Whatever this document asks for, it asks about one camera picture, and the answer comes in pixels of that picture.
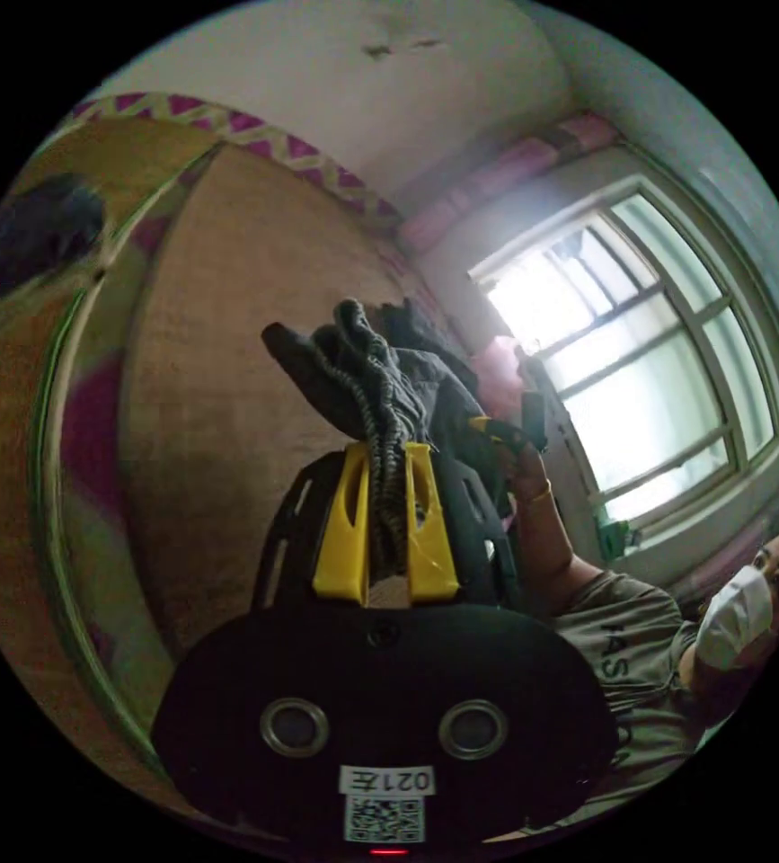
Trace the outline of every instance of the gold bracelet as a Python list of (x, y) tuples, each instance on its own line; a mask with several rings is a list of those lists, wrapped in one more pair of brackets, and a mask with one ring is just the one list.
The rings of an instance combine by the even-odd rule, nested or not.
[(551, 480), (546, 481), (548, 486), (545, 488), (543, 492), (537, 494), (536, 497), (521, 497), (518, 498), (519, 503), (523, 503), (525, 506), (530, 506), (533, 503), (538, 503), (539, 501), (544, 500), (551, 493)]

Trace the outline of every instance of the hand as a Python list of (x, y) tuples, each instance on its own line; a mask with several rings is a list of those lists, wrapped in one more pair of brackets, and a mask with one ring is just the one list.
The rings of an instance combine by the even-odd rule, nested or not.
[(548, 477), (542, 457), (532, 444), (527, 444), (519, 455), (502, 444), (496, 446), (500, 468), (509, 483), (509, 490), (518, 500), (537, 497), (547, 490)]

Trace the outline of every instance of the gray t-shirt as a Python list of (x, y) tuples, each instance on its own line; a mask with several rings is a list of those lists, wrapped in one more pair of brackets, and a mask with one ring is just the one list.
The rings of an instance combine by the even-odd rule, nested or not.
[(663, 590), (628, 575), (602, 573), (553, 627), (596, 672), (620, 743), (588, 802), (546, 831), (601, 815), (657, 785), (695, 752), (704, 734), (678, 673), (697, 625), (683, 620)]

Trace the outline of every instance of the white face mask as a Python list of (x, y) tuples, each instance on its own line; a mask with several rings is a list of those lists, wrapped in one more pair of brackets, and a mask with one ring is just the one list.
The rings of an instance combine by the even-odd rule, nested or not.
[(726, 672), (737, 657), (761, 636), (770, 636), (773, 597), (766, 578), (754, 566), (743, 566), (713, 596), (695, 643), (705, 665)]

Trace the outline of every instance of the label sticker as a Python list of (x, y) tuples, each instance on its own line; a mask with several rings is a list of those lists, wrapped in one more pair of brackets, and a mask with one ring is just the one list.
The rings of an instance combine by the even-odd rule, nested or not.
[(349, 796), (344, 840), (390, 845), (425, 841), (425, 801), (421, 797)]
[(427, 797), (437, 794), (433, 767), (349, 767), (341, 765), (340, 794), (386, 797)]

